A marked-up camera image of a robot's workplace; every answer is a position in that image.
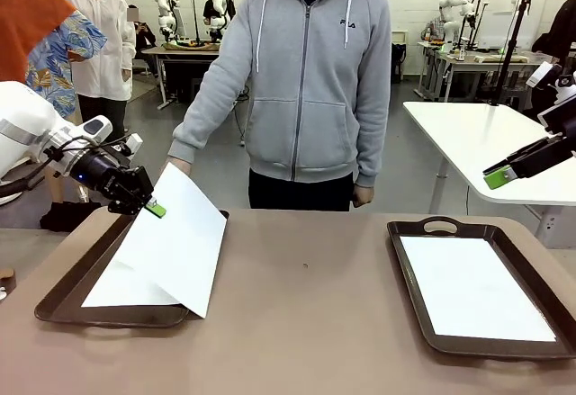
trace paper sheet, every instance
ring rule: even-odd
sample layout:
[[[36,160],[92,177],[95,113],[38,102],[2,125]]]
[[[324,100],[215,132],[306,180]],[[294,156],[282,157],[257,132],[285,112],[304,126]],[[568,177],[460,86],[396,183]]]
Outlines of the paper sheet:
[[[555,341],[544,316],[485,240],[400,239],[438,335]]]
[[[138,215],[116,252],[114,266],[109,265],[83,306],[162,305],[174,298],[205,318],[226,219],[173,165],[166,167],[154,196],[166,208],[166,216],[159,219],[148,211]],[[136,276],[122,271],[118,263]],[[135,278],[152,285],[138,284]]]
[[[125,307],[129,305],[176,305],[177,303],[180,302],[114,257],[82,306]]]

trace brown tabletop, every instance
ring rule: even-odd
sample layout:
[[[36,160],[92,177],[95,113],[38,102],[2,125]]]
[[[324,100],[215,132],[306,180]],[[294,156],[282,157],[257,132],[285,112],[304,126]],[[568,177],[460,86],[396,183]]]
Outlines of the brown tabletop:
[[[115,216],[96,212],[0,305],[0,393],[571,394],[574,362],[498,363],[424,342],[386,223],[424,216],[232,211],[206,320],[176,330],[41,323],[36,304]],[[576,315],[576,282],[502,227]]]
[[[448,53],[440,52],[441,58],[452,65],[457,65],[457,66],[461,66],[461,65],[474,66],[474,65],[476,65],[478,67],[487,66],[487,65],[501,66],[502,63],[504,62],[504,57],[502,57],[501,62],[476,62],[476,60],[475,60],[475,58],[477,56],[488,58],[488,57],[494,56],[495,54],[496,53],[482,53],[479,51],[467,51],[464,61],[461,61],[461,60],[458,60],[456,58],[449,58]],[[512,63],[510,63],[511,67],[540,67],[544,62],[546,62],[546,61],[550,62],[553,59],[551,56],[547,56],[547,55],[544,55],[541,53],[533,53],[531,51],[521,51],[517,54],[517,56],[524,56],[524,57],[528,58],[528,62],[527,63],[512,62]]]
[[[143,50],[142,53],[145,55],[210,56],[213,58],[220,55],[218,50],[168,50],[161,46]]]

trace logo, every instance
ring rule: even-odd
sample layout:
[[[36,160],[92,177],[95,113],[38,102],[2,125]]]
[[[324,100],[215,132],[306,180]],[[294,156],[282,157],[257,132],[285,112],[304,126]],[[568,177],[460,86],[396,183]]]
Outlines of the logo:
[[[346,19],[342,19],[342,20],[340,21],[340,24],[346,24]],[[356,29],[356,23],[350,23],[350,24],[348,25],[348,28]]]

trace white shirt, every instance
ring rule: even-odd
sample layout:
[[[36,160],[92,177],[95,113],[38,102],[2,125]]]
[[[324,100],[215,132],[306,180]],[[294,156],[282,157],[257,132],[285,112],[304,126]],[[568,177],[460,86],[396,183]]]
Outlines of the white shirt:
[[[132,79],[122,79],[122,70],[132,70],[136,55],[136,31],[128,22],[125,0],[68,0],[108,38],[100,53],[72,64],[72,78],[78,94],[91,98],[128,101]]]

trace orange shirt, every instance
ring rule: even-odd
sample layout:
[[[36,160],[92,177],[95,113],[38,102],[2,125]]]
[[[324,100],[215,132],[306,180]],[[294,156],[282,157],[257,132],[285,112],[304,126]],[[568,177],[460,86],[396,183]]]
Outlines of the orange shirt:
[[[0,0],[0,81],[24,83],[30,52],[75,10],[66,0]]]

